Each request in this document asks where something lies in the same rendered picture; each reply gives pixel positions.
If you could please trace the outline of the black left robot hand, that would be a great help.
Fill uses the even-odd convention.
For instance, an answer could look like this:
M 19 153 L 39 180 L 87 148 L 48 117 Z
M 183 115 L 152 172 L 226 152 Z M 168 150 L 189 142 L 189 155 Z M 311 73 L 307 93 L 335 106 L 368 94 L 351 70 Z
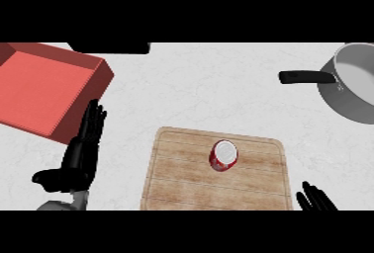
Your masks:
M 97 149 L 106 111 L 93 99 L 85 107 L 76 136 L 70 139 L 62 157 L 62 166 L 36 172 L 32 182 L 48 193 L 87 191 L 94 179 Z

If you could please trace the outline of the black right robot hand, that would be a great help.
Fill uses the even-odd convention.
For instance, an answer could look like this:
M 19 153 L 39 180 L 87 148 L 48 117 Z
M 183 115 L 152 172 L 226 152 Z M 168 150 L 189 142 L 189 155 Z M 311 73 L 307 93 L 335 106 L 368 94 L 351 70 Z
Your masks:
M 303 190 L 297 192 L 297 202 L 303 211 L 335 211 L 337 207 L 325 192 L 303 181 Z

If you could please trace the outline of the wooden cutting board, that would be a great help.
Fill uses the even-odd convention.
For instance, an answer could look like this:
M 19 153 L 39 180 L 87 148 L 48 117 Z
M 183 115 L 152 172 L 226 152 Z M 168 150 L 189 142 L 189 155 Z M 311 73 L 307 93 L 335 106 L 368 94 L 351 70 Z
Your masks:
M 208 163 L 217 141 L 238 160 L 223 172 Z M 158 129 L 140 209 L 288 211 L 292 208 L 286 156 L 273 138 L 164 126 Z

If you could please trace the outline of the red can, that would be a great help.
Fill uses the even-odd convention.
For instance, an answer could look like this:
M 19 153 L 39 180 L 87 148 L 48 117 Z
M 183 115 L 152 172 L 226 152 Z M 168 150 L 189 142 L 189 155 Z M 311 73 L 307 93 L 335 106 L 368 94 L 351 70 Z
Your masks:
M 209 150 L 208 164 L 209 167 L 217 171 L 223 172 L 232 168 L 238 160 L 238 149 L 233 143 L 221 139 L 218 140 Z

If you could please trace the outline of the red open box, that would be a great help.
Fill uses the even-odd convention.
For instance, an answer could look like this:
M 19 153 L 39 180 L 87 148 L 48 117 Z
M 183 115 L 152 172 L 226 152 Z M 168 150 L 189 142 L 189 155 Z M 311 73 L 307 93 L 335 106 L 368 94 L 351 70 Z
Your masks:
M 100 57 L 38 42 L 0 42 L 0 124 L 69 143 L 112 77 Z

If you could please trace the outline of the black appliance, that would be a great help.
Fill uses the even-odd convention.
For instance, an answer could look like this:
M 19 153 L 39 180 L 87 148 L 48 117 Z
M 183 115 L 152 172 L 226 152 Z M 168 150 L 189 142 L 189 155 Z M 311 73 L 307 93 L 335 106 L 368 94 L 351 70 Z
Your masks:
M 81 53 L 147 54 L 147 42 L 70 42 L 69 47 Z

